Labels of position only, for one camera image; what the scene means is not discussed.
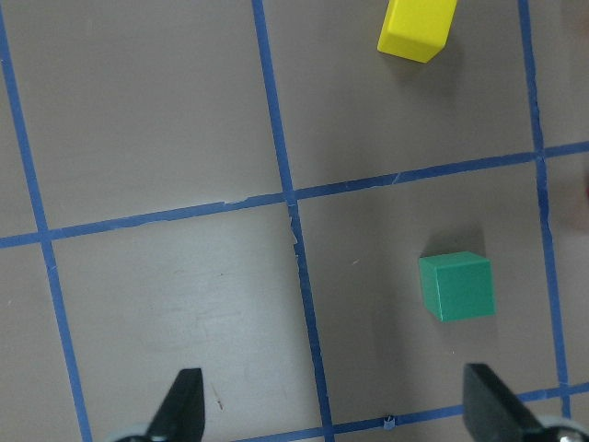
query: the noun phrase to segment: blue tape line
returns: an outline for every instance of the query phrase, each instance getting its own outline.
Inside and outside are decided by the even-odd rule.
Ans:
[[[568,388],[568,392],[570,395],[589,393],[589,382],[573,385]]]
[[[429,178],[453,175],[456,173],[473,172],[476,170],[524,164],[534,161],[536,156],[537,155],[535,153],[525,152],[520,154],[506,155],[503,157],[472,159],[458,163],[443,164],[441,166],[432,166],[425,169],[415,169],[399,173],[391,173],[388,175],[381,175],[379,177],[308,187],[305,189],[300,189],[295,193],[297,199],[304,200],[307,198],[317,198],[319,196],[333,195],[336,193],[355,192],[373,187],[384,187],[394,184],[401,184],[404,182],[426,180]]]
[[[354,433],[356,431],[374,430],[375,428],[383,428],[383,424],[384,418],[382,417],[376,419],[366,419],[365,421],[336,424],[333,426],[333,432],[336,435],[341,435],[344,433]]]
[[[321,436],[323,436],[323,428],[309,428],[307,430],[292,431],[290,433],[280,433],[277,435],[239,439],[235,442],[292,442],[295,440],[310,439]]]
[[[223,212],[233,212],[236,210],[262,207],[264,205],[279,204],[283,202],[284,197],[281,193],[272,193],[267,195],[253,196],[244,201],[236,203],[211,203],[194,205],[192,207],[165,210],[162,212],[154,212],[145,215],[133,215],[124,218],[109,219],[106,221],[99,221],[97,223],[89,223],[81,226],[56,228],[49,232],[49,236],[51,239],[79,237],[82,235],[107,232],[109,230],[117,230],[119,228],[139,227],[145,224],[157,223],[161,221],[176,221],[180,219],[193,218],[196,216],[221,214]]]
[[[15,132],[17,134],[18,148],[22,159],[22,165],[25,171],[25,178],[29,188],[29,197],[32,204],[33,214],[35,216],[35,223],[39,230],[39,238],[43,258],[47,267],[47,275],[49,278],[49,285],[52,294],[53,308],[55,310],[55,318],[59,330],[62,348],[64,349],[65,365],[70,380],[70,388],[74,397],[75,412],[80,428],[80,434],[84,442],[91,442],[92,435],[90,433],[90,425],[87,418],[86,406],[84,404],[84,396],[82,394],[82,386],[75,362],[74,348],[72,345],[72,338],[65,316],[64,300],[62,297],[62,289],[59,284],[59,277],[57,274],[57,264],[53,253],[51,242],[46,239],[48,226],[47,218],[43,210],[43,203],[40,196],[39,183],[37,181],[37,173],[33,162],[33,155],[30,150],[29,137],[27,135],[27,128],[25,118],[20,105],[20,98],[18,95],[17,79],[15,77],[14,67],[12,65],[12,58],[8,48],[8,38],[6,36],[6,26],[2,8],[0,7],[0,59],[2,60],[2,68],[6,83],[6,93],[10,101],[10,109],[12,111],[12,118],[15,125]]]
[[[532,22],[527,0],[519,0],[519,25],[522,33],[524,49],[525,81],[527,83],[527,98],[532,124],[532,138],[534,150],[541,154],[544,151],[544,137],[540,126],[540,109],[537,105],[536,62],[532,51]]]
[[[546,157],[562,157],[565,155],[583,154],[589,152],[589,141],[572,143],[570,145],[555,145],[545,149]]]
[[[527,393],[518,394],[517,397],[523,402],[545,401],[547,399],[560,398],[562,395],[568,394],[566,390],[561,387],[547,390],[534,390]]]
[[[554,353],[556,356],[557,376],[561,387],[568,387],[569,374],[567,368],[566,350],[564,343],[564,331],[560,312],[559,284],[554,256],[554,242],[550,231],[549,194],[548,194],[548,169],[546,166],[546,153],[544,149],[544,136],[540,123],[540,110],[537,104],[536,63],[532,46],[532,26],[529,4],[527,0],[519,0],[519,21],[522,32],[522,44],[524,49],[525,79],[529,100],[530,121],[534,139],[534,150],[538,153],[537,165],[537,200],[540,212],[540,226],[542,229],[542,244],[544,247],[544,263],[549,290],[550,317],[552,323],[552,337]],[[562,415],[571,416],[571,401],[568,395],[562,396]]]
[[[305,311],[306,329],[311,348],[311,358],[315,369],[315,382],[317,385],[317,394],[319,402],[319,411],[321,414],[321,423],[323,425],[324,437],[327,442],[335,441],[333,435],[331,409],[329,407],[329,395],[327,381],[325,379],[325,369],[323,367],[323,357],[321,355],[321,346],[317,328],[317,318],[315,307],[313,305],[313,294],[311,292],[311,283],[306,264],[305,242],[303,239],[303,229],[298,212],[298,201],[296,200],[293,178],[288,162],[286,152],[286,143],[284,141],[283,122],[278,102],[278,92],[276,90],[276,80],[271,59],[270,41],[266,27],[266,17],[264,15],[264,5],[261,0],[252,0],[251,2],[254,22],[256,26],[256,35],[258,38],[258,47],[260,49],[261,69],[266,88],[266,98],[268,100],[268,111],[270,114],[272,136],[276,158],[278,161],[278,170],[280,172],[281,183],[283,186],[284,197],[288,206],[288,213],[291,217],[291,229],[296,238],[294,252],[298,264],[298,275],[301,285],[301,295],[303,298],[303,308]]]
[[[80,433],[84,442],[91,442],[92,433],[90,432],[90,423],[87,417],[84,393],[82,392],[82,382],[77,369],[77,361],[75,360],[72,336],[70,334],[70,328],[65,314],[64,297],[62,294],[62,286],[59,281],[59,274],[57,272],[57,262],[55,260],[55,253],[53,252],[53,245],[49,240],[44,240],[41,242],[41,248],[43,256],[45,257],[45,265],[47,266],[53,308],[55,310],[57,328],[62,341],[62,348],[64,349],[65,365],[67,366],[72,395],[74,396],[75,412],[80,426]]]
[[[15,235],[14,237],[0,238],[0,249],[8,249],[9,247],[27,246],[40,242],[39,233],[25,233],[23,235]]]
[[[398,416],[397,425],[417,424],[418,422],[433,421],[435,419],[444,419],[446,417],[459,416],[462,414],[462,405],[454,405],[451,407],[439,408],[437,410],[429,410],[427,412],[418,412],[411,414],[403,414]]]

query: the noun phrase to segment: gray floor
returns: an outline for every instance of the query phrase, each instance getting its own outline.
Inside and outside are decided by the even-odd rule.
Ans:
[[[0,435],[102,441],[148,422],[177,371],[201,366],[204,442],[288,432],[324,440],[313,438],[325,420],[318,353],[252,3],[0,5],[49,229],[31,208],[8,81]],[[461,368],[472,361],[489,363],[517,392],[553,392],[562,381],[555,292],[518,2],[460,2],[448,44],[429,64],[376,51],[384,0],[263,6],[333,423],[457,405]],[[579,393],[572,415],[589,425],[589,6],[533,0],[529,11],[556,295]],[[500,159],[476,161],[489,157]],[[442,167],[423,170],[434,166]],[[161,211],[171,212],[150,215]],[[417,259],[456,250],[491,259],[496,316],[442,324],[422,306]],[[558,414],[561,402],[530,407]],[[469,440],[459,416],[335,436],[433,438]]]

